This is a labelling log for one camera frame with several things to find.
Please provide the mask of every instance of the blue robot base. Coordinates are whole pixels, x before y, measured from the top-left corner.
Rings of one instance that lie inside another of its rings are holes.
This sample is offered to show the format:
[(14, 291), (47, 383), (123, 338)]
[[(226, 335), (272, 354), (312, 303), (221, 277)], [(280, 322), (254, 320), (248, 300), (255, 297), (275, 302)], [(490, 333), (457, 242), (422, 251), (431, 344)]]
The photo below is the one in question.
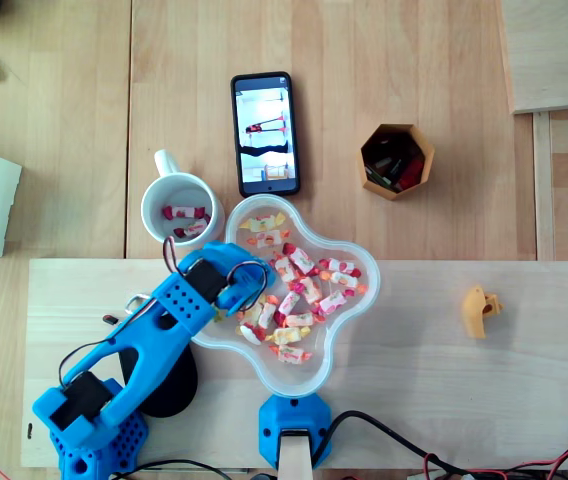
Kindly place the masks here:
[[(280, 454), (280, 437), (284, 431), (307, 431), (311, 455), (326, 434), (331, 425), (331, 409), (320, 398), (313, 394), (302, 398), (285, 398), (272, 395), (259, 412), (259, 448), (260, 454), (275, 469), (278, 468)], [(329, 443), (316, 468), (331, 452)]]

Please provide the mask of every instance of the light wooden board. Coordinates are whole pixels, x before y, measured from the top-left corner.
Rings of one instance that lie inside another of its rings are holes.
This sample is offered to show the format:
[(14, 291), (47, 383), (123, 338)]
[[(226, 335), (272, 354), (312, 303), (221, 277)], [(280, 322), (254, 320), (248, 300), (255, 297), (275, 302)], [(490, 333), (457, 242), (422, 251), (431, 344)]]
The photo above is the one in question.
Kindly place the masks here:
[(498, 0), (513, 113), (568, 108), (568, 1)]
[(553, 228), (551, 125), (548, 112), (537, 112), (533, 115), (533, 155), (537, 259), (552, 261), (555, 260), (555, 232)]
[[(568, 262), (382, 261), (383, 290), (347, 325), (320, 391), (334, 414), (366, 411), (425, 450), (462, 467), (507, 467), (568, 446)], [(103, 338), (104, 313), (166, 276), (161, 260), (31, 262), (22, 461), (52, 466), (33, 401), (57, 382), (59, 360)], [(476, 283), (505, 312), (485, 341), (468, 339), (460, 308)], [(151, 420), (142, 460), (179, 456), (223, 467), (263, 467), (257, 411), (269, 393), (230, 352), (195, 348), (200, 387), (188, 410)], [(98, 375), (116, 372), (98, 365)], [(33, 437), (26, 429), (33, 424)], [(419, 458), (355, 420), (334, 437), (325, 467), (419, 468)]]
[[(330, 238), (381, 259), (535, 259), (532, 122), (509, 114), (497, 9), (476, 0), (133, 2), (127, 256), (157, 258), (140, 202), (167, 148), (226, 213), (237, 189), (229, 81), (289, 71), (302, 190)], [(428, 184), (365, 191), (358, 148), (380, 123), (435, 146)]]
[(0, 157), (22, 165), (0, 259), (0, 467), (20, 468), (28, 261), (122, 257), (130, 1), (8, 0)]

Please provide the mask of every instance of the robotic arm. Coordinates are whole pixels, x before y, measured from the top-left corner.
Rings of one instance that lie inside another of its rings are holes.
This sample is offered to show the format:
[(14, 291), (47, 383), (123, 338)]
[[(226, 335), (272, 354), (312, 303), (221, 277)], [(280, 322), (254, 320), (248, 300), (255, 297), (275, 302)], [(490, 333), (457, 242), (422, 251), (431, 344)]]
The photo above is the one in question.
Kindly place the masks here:
[[(33, 405), (51, 431), (63, 479), (106, 480), (113, 472), (134, 470), (148, 437), (137, 408), (214, 318), (213, 305), (227, 315), (246, 310), (275, 281), (267, 263), (234, 244), (208, 243), (179, 266), (172, 238), (164, 252), (169, 277)], [(90, 372), (102, 358), (130, 348), (137, 350), (138, 361), (124, 388)]]

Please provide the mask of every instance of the smartphone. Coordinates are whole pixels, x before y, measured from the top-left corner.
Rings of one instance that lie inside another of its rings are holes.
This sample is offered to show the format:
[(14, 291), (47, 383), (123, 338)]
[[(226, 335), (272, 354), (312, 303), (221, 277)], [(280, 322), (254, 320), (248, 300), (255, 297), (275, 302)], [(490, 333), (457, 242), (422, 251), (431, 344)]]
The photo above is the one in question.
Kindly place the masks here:
[(237, 75), (231, 80), (231, 96), (240, 193), (297, 193), (300, 170), (290, 75)]

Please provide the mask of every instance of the clear plastic bowl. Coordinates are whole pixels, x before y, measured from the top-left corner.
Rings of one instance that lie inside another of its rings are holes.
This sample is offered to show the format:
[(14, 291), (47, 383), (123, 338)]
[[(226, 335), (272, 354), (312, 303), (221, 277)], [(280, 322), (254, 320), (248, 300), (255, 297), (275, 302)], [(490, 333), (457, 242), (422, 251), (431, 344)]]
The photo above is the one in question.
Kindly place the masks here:
[[(308, 337), (292, 345), (313, 353), (312, 358), (302, 365), (282, 363), (265, 342), (262, 345), (253, 345), (244, 337), (238, 336), (235, 333), (238, 323), (234, 318), (225, 318), (219, 323), (209, 322), (194, 341), (203, 347), (227, 349), (243, 355), (255, 367), (260, 380), (273, 393), (285, 397), (303, 397), (318, 390), (331, 373), (333, 346), (342, 326), (366, 312), (375, 302), (380, 289), (380, 271), (371, 254), (362, 247), (319, 236), (304, 223), (291, 203), (274, 195), (255, 195), (235, 207), (226, 225), (226, 241), (237, 243), (254, 255), (270, 260), (274, 251), (281, 253), (282, 246), (262, 249), (251, 246), (246, 240), (255, 236), (255, 233), (239, 229), (239, 225), (250, 217), (270, 215), (277, 211), (287, 217), (286, 222), (277, 228), (291, 231), (290, 237), (285, 241), (305, 250), (316, 264), (319, 259), (329, 257), (353, 261), (362, 271), (359, 280), (368, 286), (368, 291), (363, 295), (356, 294), (355, 297), (348, 298), (346, 305), (326, 317), (325, 324), (314, 325)], [(323, 296), (335, 289), (343, 290), (342, 287), (321, 281), (318, 277), (315, 280), (321, 287)], [(288, 288), (279, 276), (273, 287), (267, 290), (267, 294), (277, 296), (280, 301), (287, 293)], [(301, 313), (300, 309), (303, 310), (305, 305), (304, 299), (300, 299), (293, 313)]]

